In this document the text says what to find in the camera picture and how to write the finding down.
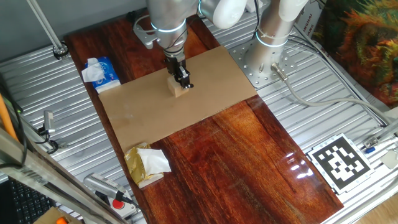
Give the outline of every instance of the red button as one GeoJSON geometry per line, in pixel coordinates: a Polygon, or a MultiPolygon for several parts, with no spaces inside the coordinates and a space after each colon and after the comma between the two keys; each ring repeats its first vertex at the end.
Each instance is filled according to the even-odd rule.
{"type": "Polygon", "coordinates": [[[113,200],[112,206],[116,209],[122,209],[124,207],[124,202],[120,202],[116,199],[113,200]]]}

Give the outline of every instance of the gray cable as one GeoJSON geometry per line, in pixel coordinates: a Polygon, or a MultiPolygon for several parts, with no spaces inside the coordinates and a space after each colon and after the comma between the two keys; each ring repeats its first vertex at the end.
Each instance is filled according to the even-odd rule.
{"type": "Polygon", "coordinates": [[[387,124],[391,124],[391,120],[386,115],[384,115],[383,112],[381,112],[375,106],[373,106],[370,103],[367,103],[367,102],[365,102],[363,100],[358,100],[358,99],[354,99],[354,98],[337,98],[337,99],[333,99],[333,100],[316,102],[316,103],[308,102],[308,101],[305,101],[300,96],[298,96],[298,94],[293,90],[293,87],[290,85],[288,80],[285,80],[285,84],[286,84],[287,88],[290,90],[290,92],[292,92],[292,95],[294,97],[296,97],[296,99],[299,100],[299,102],[301,102],[301,103],[303,103],[305,105],[308,105],[308,106],[325,106],[325,105],[330,105],[332,103],[353,102],[353,103],[361,104],[363,106],[367,106],[369,109],[373,110],[380,118],[382,118],[387,124]]]}
{"type": "MultiPolygon", "coordinates": [[[[287,47],[289,49],[292,49],[292,50],[298,50],[300,52],[308,52],[310,54],[313,54],[313,55],[317,56],[319,59],[321,59],[326,65],[328,65],[328,62],[324,58],[322,58],[320,55],[316,54],[315,52],[311,52],[311,51],[308,51],[308,50],[302,50],[302,49],[296,49],[294,47],[289,47],[289,46],[285,46],[285,47],[287,47]]],[[[380,111],[375,106],[373,106],[370,103],[367,103],[367,102],[365,102],[363,100],[358,100],[358,99],[354,99],[354,98],[337,98],[337,99],[334,99],[334,100],[329,100],[329,101],[324,101],[324,102],[319,102],[319,103],[308,102],[308,101],[305,101],[303,98],[299,97],[296,94],[296,92],[293,90],[293,88],[290,85],[288,80],[285,81],[285,84],[287,85],[287,88],[289,88],[289,90],[292,92],[294,97],[296,97],[296,99],[298,99],[301,103],[303,103],[305,105],[308,105],[308,106],[325,106],[325,105],[329,105],[329,104],[332,104],[332,103],[338,103],[338,102],[353,102],[353,103],[361,104],[363,106],[368,107],[369,109],[373,110],[380,118],[382,118],[387,123],[387,125],[391,124],[391,120],[386,115],[384,115],[384,113],[382,111],[380,111]]]]}

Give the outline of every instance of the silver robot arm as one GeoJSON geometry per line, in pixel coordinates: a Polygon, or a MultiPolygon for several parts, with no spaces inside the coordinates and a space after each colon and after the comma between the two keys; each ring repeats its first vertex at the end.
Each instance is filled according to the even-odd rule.
{"type": "Polygon", "coordinates": [[[192,88],[185,65],[184,43],[187,40],[186,18],[198,11],[220,29],[237,23],[247,0],[146,0],[152,30],[134,25],[134,33],[151,49],[156,41],[166,55],[167,70],[182,88],[192,88]]]}

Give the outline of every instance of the white tissue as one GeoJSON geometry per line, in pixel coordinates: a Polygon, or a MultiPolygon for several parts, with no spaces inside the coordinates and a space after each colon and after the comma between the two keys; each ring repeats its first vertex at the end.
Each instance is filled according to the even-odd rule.
{"type": "Polygon", "coordinates": [[[164,156],[162,150],[137,149],[137,153],[141,156],[147,175],[172,171],[169,161],[164,156]]]}
{"type": "Polygon", "coordinates": [[[105,78],[104,71],[97,58],[87,59],[87,68],[81,71],[81,75],[84,82],[95,82],[105,78]]]}

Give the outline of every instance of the cardboard sheet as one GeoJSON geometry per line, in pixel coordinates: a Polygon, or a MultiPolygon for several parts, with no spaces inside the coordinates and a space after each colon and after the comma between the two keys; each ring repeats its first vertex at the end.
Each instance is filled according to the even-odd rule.
{"type": "Polygon", "coordinates": [[[153,143],[256,95],[224,47],[187,60],[191,83],[176,98],[162,69],[99,95],[123,152],[153,143]]]}

